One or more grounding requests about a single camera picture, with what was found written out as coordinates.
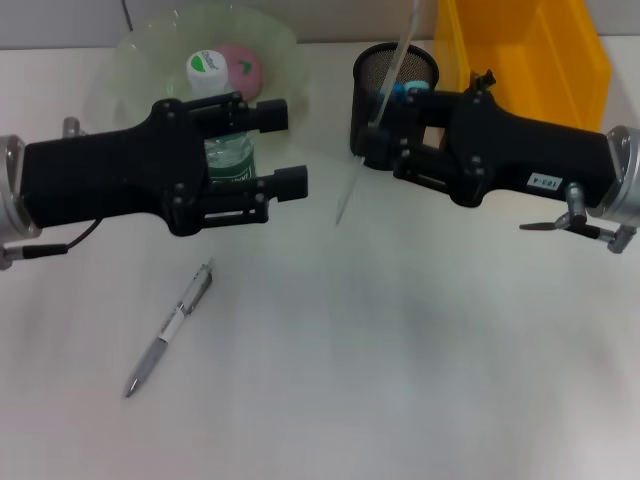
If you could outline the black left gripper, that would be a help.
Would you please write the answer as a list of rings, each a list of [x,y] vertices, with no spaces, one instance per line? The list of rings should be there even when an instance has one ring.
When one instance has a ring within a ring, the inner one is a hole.
[[[170,232],[264,224],[269,202],[308,197],[306,166],[247,180],[206,183],[202,135],[270,133],[289,128],[285,100],[251,107],[239,92],[156,102],[141,124],[101,134],[27,145],[22,198],[40,228],[148,213]]]

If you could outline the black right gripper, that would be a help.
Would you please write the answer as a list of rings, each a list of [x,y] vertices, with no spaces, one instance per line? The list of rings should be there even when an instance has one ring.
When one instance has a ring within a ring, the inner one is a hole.
[[[396,93],[382,126],[393,132],[447,126],[446,150],[452,159],[444,150],[374,127],[360,129],[356,155],[366,167],[390,171],[399,180],[449,189],[451,199],[464,207],[479,206],[494,190],[564,202],[570,183],[579,184],[586,205],[595,207],[616,180],[605,135],[518,117],[488,92]]]

